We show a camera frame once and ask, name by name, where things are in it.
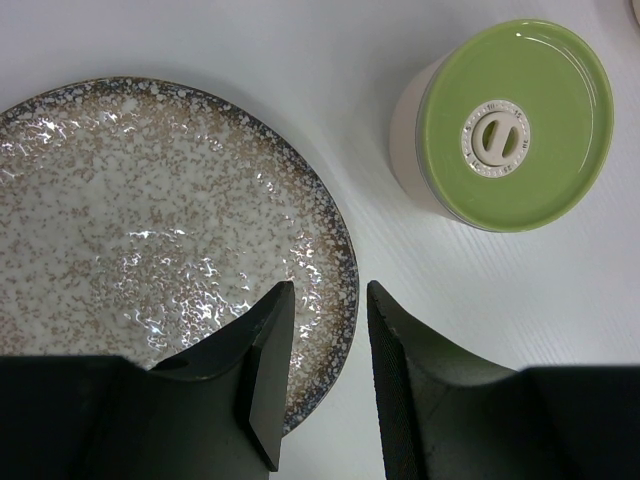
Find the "speckled ceramic plate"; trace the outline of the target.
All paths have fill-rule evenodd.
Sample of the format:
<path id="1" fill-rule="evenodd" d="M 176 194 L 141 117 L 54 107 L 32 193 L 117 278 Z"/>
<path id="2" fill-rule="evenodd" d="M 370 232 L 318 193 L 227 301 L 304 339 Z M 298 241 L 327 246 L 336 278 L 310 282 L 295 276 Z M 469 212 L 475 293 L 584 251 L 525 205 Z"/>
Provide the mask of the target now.
<path id="1" fill-rule="evenodd" d="M 338 379 L 359 276 L 306 160 L 243 109 L 136 77 L 85 80 L 1 115 L 1 351 L 152 368 L 295 287 L 284 428 Z"/>

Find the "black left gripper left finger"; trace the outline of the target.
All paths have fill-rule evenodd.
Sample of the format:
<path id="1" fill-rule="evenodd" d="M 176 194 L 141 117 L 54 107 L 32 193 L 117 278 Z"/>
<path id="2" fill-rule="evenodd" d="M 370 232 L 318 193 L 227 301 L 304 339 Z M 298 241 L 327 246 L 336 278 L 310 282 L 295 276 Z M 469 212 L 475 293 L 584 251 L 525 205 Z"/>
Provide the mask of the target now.
<path id="1" fill-rule="evenodd" d="M 146 370 L 119 356 L 1 360 L 5 479 L 265 479 L 279 466 L 295 292 Z"/>

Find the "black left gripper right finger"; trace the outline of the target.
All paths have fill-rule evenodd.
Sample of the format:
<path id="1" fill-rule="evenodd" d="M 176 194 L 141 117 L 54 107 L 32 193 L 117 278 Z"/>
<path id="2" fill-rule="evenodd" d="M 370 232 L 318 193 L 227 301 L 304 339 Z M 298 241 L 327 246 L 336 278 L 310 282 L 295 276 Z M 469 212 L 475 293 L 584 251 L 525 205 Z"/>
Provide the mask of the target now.
<path id="1" fill-rule="evenodd" d="M 409 314 L 378 282 L 367 323 L 389 479 L 635 479 L 635 365 L 512 370 Z"/>

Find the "green round lid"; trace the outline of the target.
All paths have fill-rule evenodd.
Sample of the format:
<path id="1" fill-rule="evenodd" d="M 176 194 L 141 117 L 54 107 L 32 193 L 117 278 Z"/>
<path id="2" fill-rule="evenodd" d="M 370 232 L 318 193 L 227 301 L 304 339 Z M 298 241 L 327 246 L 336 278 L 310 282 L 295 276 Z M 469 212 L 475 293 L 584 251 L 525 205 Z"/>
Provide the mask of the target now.
<path id="1" fill-rule="evenodd" d="M 609 79 L 581 37 L 544 20 L 500 23 L 429 79 L 415 127 L 420 179 L 467 225 L 533 230 L 590 190 L 613 127 Z"/>

